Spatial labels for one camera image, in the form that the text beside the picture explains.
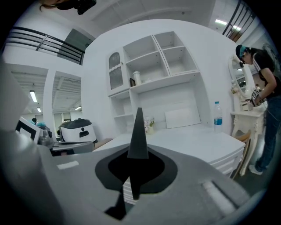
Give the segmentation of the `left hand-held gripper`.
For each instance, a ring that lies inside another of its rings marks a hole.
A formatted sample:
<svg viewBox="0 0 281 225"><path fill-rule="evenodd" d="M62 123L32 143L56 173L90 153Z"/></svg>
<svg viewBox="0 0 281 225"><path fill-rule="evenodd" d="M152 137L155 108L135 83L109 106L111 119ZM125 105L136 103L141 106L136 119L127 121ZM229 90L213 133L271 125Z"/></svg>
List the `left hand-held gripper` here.
<svg viewBox="0 0 281 225"><path fill-rule="evenodd" d="M94 133L91 122L77 119L63 123L59 127L61 141L55 141L55 135L45 123L35 123L20 117L16 132L30 138L35 144L47 147L52 156L75 155L89 153L94 150L95 142L91 140Z"/></svg>

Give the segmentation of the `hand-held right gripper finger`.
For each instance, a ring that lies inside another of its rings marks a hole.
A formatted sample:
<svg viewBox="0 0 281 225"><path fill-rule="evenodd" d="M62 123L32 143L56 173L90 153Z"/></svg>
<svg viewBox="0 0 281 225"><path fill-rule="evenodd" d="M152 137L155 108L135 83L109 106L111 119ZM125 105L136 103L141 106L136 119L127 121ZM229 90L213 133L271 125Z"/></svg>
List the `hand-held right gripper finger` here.
<svg viewBox="0 0 281 225"><path fill-rule="evenodd" d="M137 109L127 158L148 159L148 147L142 108Z"/></svg>
<svg viewBox="0 0 281 225"><path fill-rule="evenodd" d="M131 190L134 200L138 200L140 197L140 181L136 176L130 176Z"/></svg>

